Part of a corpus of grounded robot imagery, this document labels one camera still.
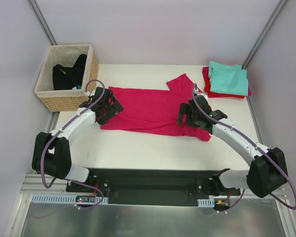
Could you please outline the pink t shirt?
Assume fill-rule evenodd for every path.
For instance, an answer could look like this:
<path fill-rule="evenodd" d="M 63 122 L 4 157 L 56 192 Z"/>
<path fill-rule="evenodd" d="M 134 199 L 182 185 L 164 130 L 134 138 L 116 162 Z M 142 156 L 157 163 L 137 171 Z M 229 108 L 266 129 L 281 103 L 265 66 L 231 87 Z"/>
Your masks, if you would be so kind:
<path fill-rule="evenodd" d="M 187 75 L 166 82 L 168 90 L 110 87 L 115 98 L 122 105 L 118 113 L 102 130 L 123 130 L 166 136 L 196 137 L 209 141 L 209 132 L 178 125 L 177 118 L 181 103 L 191 99 L 193 82 Z"/>

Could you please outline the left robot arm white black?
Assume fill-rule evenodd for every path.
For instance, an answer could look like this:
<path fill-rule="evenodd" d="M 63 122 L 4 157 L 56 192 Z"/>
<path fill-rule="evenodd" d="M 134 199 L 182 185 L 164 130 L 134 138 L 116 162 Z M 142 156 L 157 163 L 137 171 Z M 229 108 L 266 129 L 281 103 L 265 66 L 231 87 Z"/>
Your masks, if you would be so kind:
<path fill-rule="evenodd" d="M 62 127 L 36 136 L 32 169 L 56 179 L 77 181 L 83 192 L 94 188 L 90 170 L 72 163 L 70 146 L 81 133 L 97 123 L 103 126 L 123 111 L 111 89 L 97 87 Z"/>

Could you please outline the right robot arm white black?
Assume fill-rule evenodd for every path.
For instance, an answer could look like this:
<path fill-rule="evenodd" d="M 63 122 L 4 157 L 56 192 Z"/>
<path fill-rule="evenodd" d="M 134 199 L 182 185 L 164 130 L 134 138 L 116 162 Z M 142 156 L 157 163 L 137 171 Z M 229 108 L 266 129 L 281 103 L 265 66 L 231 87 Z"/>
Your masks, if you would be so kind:
<path fill-rule="evenodd" d="M 201 129 L 226 142 L 247 163 L 249 170 L 223 169 L 210 181 L 213 195 L 231 188 L 249 189 L 259 198 L 271 194 L 287 182 L 284 153 L 252 141 L 220 110 L 212 110 L 203 95 L 181 103 L 177 123 Z"/>

